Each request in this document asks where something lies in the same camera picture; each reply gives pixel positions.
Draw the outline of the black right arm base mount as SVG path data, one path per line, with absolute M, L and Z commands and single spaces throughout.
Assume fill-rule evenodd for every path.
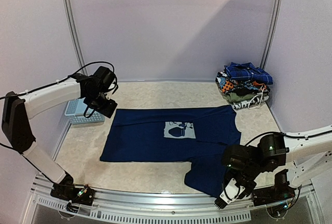
M 254 206 L 272 204 L 288 199 L 291 199 L 290 205 L 293 205 L 297 201 L 296 189 L 290 186 L 287 178 L 288 172 L 288 169 L 284 169 L 276 173 L 273 186 L 253 190 L 252 201 Z

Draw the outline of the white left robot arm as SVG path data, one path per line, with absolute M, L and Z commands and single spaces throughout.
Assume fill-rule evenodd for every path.
M 116 91 L 117 77 L 106 67 L 87 76 L 75 73 L 37 89 L 7 92 L 1 128 L 8 148 L 16 151 L 52 183 L 66 200 L 77 196 L 74 185 L 64 180 L 66 172 L 52 158 L 52 139 L 64 127 L 60 107 L 75 99 L 83 99 L 86 109 L 110 118 L 117 106 L 111 95 Z

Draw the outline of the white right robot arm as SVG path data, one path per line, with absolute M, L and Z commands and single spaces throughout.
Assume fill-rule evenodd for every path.
M 219 209 L 244 197 L 254 205 L 291 199 L 291 208 L 307 180 L 331 168 L 331 126 L 298 133 L 266 132 L 256 146 L 226 148 L 223 191 L 216 198 Z

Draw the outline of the navy cartoon print t-shirt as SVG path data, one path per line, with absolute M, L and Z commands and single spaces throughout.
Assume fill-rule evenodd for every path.
M 239 144 L 229 105 L 203 108 L 118 109 L 100 161 L 190 162 L 186 186 L 219 197 L 227 146 Z

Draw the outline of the blue plaid flannel shirt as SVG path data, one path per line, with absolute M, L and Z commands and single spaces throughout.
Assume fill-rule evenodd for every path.
M 224 69 L 228 77 L 233 80 L 273 84 L 272 76 L 260 67 L 255 67 L 251 62 L 242 64 L 231 62 L 225 65 Z

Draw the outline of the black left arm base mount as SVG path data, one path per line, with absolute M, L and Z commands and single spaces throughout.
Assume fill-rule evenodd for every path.
M 68 202 L 71 201 L 74 204 L 92 206 L 95 190 L 88 185 L 74 184 L 73 177 L 66 174 L 58 184 L 53 184 L 50 196 Z

